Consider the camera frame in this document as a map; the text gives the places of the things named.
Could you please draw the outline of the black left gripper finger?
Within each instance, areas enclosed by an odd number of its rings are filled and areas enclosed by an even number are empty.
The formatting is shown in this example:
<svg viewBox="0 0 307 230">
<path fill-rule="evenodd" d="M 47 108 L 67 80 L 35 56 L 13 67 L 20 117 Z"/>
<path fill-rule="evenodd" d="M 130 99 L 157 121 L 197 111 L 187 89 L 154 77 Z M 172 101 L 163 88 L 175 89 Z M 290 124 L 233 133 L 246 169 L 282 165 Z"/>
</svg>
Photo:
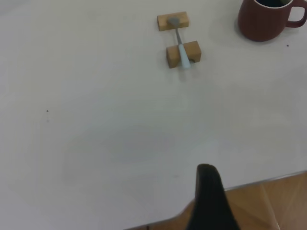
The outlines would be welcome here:
<svg viewBox="0 0 307 230">
<path fill-rule="evenodd" d="M 220 174 L 213 165 L 197 166 L 194 208 L 186 229 L 240 229 L 228 203 Z"/>
</svg>

